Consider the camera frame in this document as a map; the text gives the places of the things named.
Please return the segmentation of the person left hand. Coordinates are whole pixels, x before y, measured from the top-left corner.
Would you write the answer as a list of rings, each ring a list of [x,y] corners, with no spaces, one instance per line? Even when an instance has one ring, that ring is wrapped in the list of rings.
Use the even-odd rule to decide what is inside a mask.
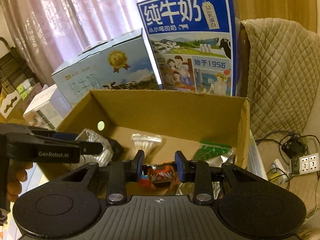
[[[24,168],[18,170],[15,179],[7,183],[7,200],[16,202],[19,194],[22,192],[22,182],[27,181],[27,170],[33,167],[33,163],[26,163]]]

